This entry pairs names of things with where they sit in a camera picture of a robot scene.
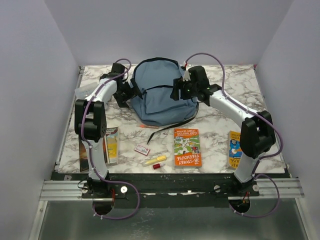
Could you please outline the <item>blue student backpack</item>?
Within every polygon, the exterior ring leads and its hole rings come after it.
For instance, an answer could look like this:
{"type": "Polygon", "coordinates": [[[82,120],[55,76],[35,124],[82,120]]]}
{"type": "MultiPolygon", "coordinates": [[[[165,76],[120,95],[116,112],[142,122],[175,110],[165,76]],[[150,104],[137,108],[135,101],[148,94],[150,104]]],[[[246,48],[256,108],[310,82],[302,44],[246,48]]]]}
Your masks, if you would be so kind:
{"type": "Polygon", "coordinates": [[[195,99],[173,100],[175,79],[185,71],[176,60],[154,57],[140,62],[133,71],[131,84],[141,92],[130,100],[130,105],[140,121],[148,126],[177,128],[193,120],[199,104],[195,99]]]}

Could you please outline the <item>orange pencil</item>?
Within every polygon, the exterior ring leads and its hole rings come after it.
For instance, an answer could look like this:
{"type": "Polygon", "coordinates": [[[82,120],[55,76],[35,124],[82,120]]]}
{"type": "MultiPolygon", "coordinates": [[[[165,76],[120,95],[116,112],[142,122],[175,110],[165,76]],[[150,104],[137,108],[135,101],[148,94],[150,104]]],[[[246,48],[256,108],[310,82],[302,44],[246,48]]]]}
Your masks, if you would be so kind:
{"type": "Polygon", "coordinates": [[[159,129],[158,126],[151,126],[151,125],[145,125],[145,124],[138,124],[137,127],[139,127],[139,128],[148,128],[148,129],[159,129]]]}

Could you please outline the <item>orange treehouse book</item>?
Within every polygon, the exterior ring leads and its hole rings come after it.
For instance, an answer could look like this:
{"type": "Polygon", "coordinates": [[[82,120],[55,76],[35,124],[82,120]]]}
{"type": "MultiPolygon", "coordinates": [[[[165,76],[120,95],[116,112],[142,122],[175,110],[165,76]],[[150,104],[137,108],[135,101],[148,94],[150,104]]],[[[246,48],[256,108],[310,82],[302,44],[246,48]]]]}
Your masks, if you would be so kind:
{"type": "Polygon", "coordinates": [[[175,128],[173,137],[174,166],[176,168],[202,167],[199,130],[175,128]]]}

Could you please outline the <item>red white eraser box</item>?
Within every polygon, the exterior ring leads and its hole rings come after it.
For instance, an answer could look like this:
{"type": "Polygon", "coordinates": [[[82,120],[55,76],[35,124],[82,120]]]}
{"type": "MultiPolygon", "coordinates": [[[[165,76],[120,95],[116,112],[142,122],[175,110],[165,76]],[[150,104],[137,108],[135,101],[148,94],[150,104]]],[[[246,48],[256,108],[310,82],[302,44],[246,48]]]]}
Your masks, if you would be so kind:
{"type": "Polygon", "coordinates": [[[144,156],[147,156],[150,152],[150,149],[148,147],[143,146],[143,145],[137,144],[134,148],[134,151],[137,153],[140,153],[144,156]]]}

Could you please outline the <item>yellow highlighter pen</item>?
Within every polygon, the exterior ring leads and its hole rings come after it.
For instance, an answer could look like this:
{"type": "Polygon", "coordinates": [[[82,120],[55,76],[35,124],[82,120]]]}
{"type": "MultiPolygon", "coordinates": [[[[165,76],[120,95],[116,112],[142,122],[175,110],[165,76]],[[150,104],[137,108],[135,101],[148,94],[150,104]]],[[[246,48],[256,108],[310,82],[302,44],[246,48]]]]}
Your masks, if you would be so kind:
{"type": "Polygon", "coordinates": [[[155,157],[155,158],[152,158],[152,159],[145,160],[142,163],[142,166],[143,167],[147,167],[147,166],[150,166],[150,165],[158,164],[158,163],[161,163],[161,162],[165,161],[166,159],[167,159],[167,157],[165,155],[158,156],[158,157],[155,157]]]}

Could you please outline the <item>small red cap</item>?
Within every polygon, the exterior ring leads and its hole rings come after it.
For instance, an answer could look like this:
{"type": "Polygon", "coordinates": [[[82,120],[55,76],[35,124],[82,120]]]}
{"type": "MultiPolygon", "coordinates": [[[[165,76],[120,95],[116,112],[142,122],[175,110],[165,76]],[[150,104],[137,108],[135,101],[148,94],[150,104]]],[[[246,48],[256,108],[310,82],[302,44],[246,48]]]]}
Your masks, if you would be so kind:
{"type": "Polygon", "coordinates": [[[161,163],[157,163],[157,164],[154,164],[154,165],[152,166],[152,168],[153,168],[154,170],[159,169],[159,168],[161,168],[161,167],[162,167],[162,164],[161,164],[161,163]]]}

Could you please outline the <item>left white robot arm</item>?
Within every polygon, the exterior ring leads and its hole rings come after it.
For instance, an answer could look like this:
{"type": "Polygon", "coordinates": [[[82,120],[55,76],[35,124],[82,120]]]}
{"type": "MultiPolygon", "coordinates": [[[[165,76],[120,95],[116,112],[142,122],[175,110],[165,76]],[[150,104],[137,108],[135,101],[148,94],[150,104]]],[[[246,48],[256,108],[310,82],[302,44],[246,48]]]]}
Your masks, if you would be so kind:
{"type": "Polygon", "coordinates": [[[126,101],[138,96],[142,97],[135,82],[124,81],[129,73],[131,62],[121,58],[114,62],[111,71],[101,78],[98,86],[85,99],[79,99],[74,107],[74,130],[80,136],[85,147],[91,180],[96,182],[93,191],[101,198],[107,197],[111,191],[110,184],[130,186],[138,195],[139,192],[131,183],[111,181],[107,179],[108,169],[104,157],[104,139],[107,130],[105,104],[115,95],[120,107],[126,107],[126,101]]]}

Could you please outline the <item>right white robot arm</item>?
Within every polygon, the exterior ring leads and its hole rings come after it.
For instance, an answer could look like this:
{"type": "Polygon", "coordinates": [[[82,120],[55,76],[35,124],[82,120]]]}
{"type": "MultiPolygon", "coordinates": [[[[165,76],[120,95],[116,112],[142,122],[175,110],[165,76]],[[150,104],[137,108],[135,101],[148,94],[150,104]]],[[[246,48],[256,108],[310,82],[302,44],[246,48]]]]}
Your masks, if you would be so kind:
{"type": "Polygon", "coordinates": [[[210,84],[202,66],[191,67],[183,76],[174,79],[170,97],[175,101],[196,98],[219,110],[240,127],[242,155],[231,176],[230,191],[236,196],[247,192],[264,153],[276,142],[271,114],[266,110],[258,112],[235,100],[223,85],[210,84]]]}

